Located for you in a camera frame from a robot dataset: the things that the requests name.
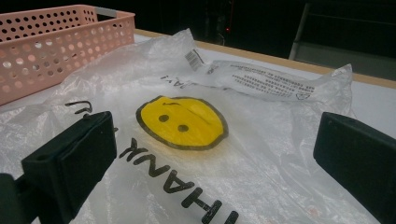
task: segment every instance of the white plastic bag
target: white plastic bag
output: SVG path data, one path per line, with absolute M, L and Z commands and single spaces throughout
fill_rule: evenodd
M 93 112 L 112 113 L 119 157 L 75 223 L 376 222 L 312 155 L 323 111 L 352 116 L 349 65 L 303 80 L 205 64 L 194 50 L 189 30 L 126 46 L 78 70 L 43 105 L 1 114 L 0 171 L 21 175 L 20 159 L 79 119 L 64 104 L 89 100 Z M 263 73 L 283 83 L 278 92 L 299 84 L 286 98 L 254 91 Z

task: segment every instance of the smiley face eye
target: smiley face eye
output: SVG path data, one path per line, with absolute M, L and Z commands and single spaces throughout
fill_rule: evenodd
M 184 133 L 189 130 L 189 126 L 182 124 L 178 125 L 177 129 L 179 132 Z
M 169 116 L 167 116 L 167 115 L 161 115 L 161 116 L 158 118 L 158 120 L 159 120 L 160 122 L 166 122 L 166 121 L 169 120 Z

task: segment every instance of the wooden table edge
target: wooden table edge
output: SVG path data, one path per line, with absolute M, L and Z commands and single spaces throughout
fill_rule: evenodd
M 158 36 L 163 35 L 163 34 L 151 32 L 151 31 L 145 31 L 145 30 L 139 30 L 139 29 L 135 29 L 134 33 L 136 35 L 143 35 L 143 36 L 147 36 L 147 37 L 158 37 Z M 234 49 L 234 48 L 224 47 L 221 45 L 210 44 L 210 43 L 206 43 L 206 42 L 202 42 L 202 41 L 195 41 L 195 43 L 196 43 L 197 47 L 201 48 L 201 49 L 214 50 L 214 51 L 218 51 L 218 52 L 222 52 L 222 53 L 226 53 L 226 54 L 231 54 L 234 56 L 249 58 L 252 60 L 265 62 L 265 63 L 273 63 L 273 64 L 277 64 L 277 65 L 281 65 L 281 66 L 285 66 L 285 67 L 289 67 L 289 68 L 293 68 L 293 69 L 316 73 L 316 74 L 325 75 L 325 74 L 328 74 L 334 70 L 334 68 L 328 68 L 328 67 L 318 66 L 318 65 L 309 64 L 309 63 L 300 63 L 300 62 L 296 62 L 296 61 L 292 61 L 292 60 L 288 60 L 288 59 L 277 58 L 274 56 L 255 53 L 255 52 L 251 52 L 251 51 L 247 51 L 247 50 L 243 50 L 243 49 Z M 380 78 L 380 77 L 370 77 L 370 76 L 354 73 L 353 80 L 362 82 L 362 83 L 371 84 L 371 85 L 396 89 L 396 81 L 388 80 L 388 79 L 384 79 L 384 78 Z

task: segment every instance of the basket hole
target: basket hole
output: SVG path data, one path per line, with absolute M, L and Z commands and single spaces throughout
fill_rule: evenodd
M 17 78 L 17 74 L 15 72 L 10 72 L 9 73 L 10 78 Z
M 71 35 L 66 35 L 65 39 L 66 39 L 67 41 L 72 41 L 72 36 L 71 36 Z
M 11 68 L 12 67 L 12 63 L 11 62 L 3 62 L 3 66 L 5 68 Z
M 81 34 L 79 32 L 75 33 L 75 39 L 80 39 L 81 38 Z
M 40 52 L 40 58 L 41 59 L 47 58 L 47 53 L 46 52 Z
M 34 61 L 35 61 L 35 55 L 30 54 L 30 55 L 27 57 L 27 59 L 28 59 L 30 62 L 34 62 Z
M 15 85 L 15 87 L 18 88 L 18 89 L 20 89 L 20 88 L 23 87 L 23 84 L 21 83 L 21 81 L 16 81 L 16 82 L 14 83 L 14 85 Z
M 33 65 L 33 70 L 35 71 L 40 70 L 40 66 L 38 64 Z
M 56 37 L 56 38 L 55 38 L 55 41 L 56 41 L 56 43 L 58 43 L 58 44 L 62 44 L 62 43 L 63 43 L 63 41 L 62 41 L 62 39 L 61 39 L 60 37 Z
M 29 69 L 22 68 L 22 74 L 25 75 L 25 76 L 29 75 Z
M 51 45 L 52 45 L 52 40 L 51 40 L 51 39 L 46 39 L 46 44 L 47 44 L 48 46 L 51 46 Z
M 37 49 L 41 49 L 41 47 L 43 47 L 43 46 L 42 46 L 42 44 L 40 42 L 35 42 L 35 47 Z
M 23 59 L 22 59 L 22 58 L 17 58 L 17 59 L 15 60 L 15 62 L 16 62 L 17 64 L 23 64 Z
M 11 88 L 8 85 L 5 85 L 1 88 L 3 90 L 3 92 L 10 92 Z
M 24 51 L 26 51 L 26 52 L 29 52 L 29 51 L 31 50 L 31 48 L 30 48 L 30 46 L 29 46 L 28 44 L 24 44 L 24 45 L 22 46 L 22 49 L 23 49 Z
M 17 48 L 15 48 L 15 47 L 11 47 L 11 49 L 9 49 L 9 51 L 10 51 L 12 54 L 19 54 L 19 53 L 20 53 L 20 51 L 19 51 Z

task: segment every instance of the basket rim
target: basket rim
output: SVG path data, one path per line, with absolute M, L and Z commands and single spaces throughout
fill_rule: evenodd
M 20 12 L 10 12 L 10 13 L 4 13 L 4 14 L 0 14 L 0 16 L 4 16 L 4 15 L 13 15 L 15 16 L 15 13 L 18 14 L 23 14 L 26 12 L 31 12 L 31 11 L 39 11 L 39 10 L 47 10 L 47 9 L 55 9 L 55 8 L 70 8 L 70 7 L 94 7 L 94 6 L 90 6 L 90 5 L 70 5 L 70 6 L 65 6 L 65 7 L 48 7 L 48 8 L 41 8 L 41 9 L 37 9 L 37 10 L 24 10 L 24 11 L 20 11 Z M 68 33 L 73 33 L 73 32 L 77 32 L 79 30 L 85 30 L 87 27 L 89 28 L 90 26 L 98 26 L 98 25 L 107 25 L 107 23 L 112 23 L 114 21 L 117 20 L 128 20 L 131 18 L 134 18 L 135 14 L 133 12 L 125 12 L 125 11 L 119 11 L 119 10 L 115 10 L 116 12 L 121 12 L 121 13 L 126 13 L 126 16 L 123 17 L 119 17 L 119 18 L 111 18 L 109 20 L 105 20 L 105 21 L 97 21 L 94 23 L 89 23 L 89 24 L 82 24 L 80 26 L 76 26 L 76 27 L 69 27 L 67 29 L 63 29 L 63 30 L 57 30 L 57 31 L 52 31 L 49 33 L 44 33 L 41 35 L 29 35 L 29 36 L 25 36 L 25 37 L 21 37 L 18 39 L 11 39 L 11 40 L 7 40 L 7 41 L 3 41 L 0 42 L 0 48 L 6 48 L 8 45 L 15 45 L 18 44 L 19 42 L 24 42 L 24 41 L 34 41 L 34 40 L 41 40 L 41 39 L 45 39 L 48 38 L 50 36 L 53 35 L 66 35 Z

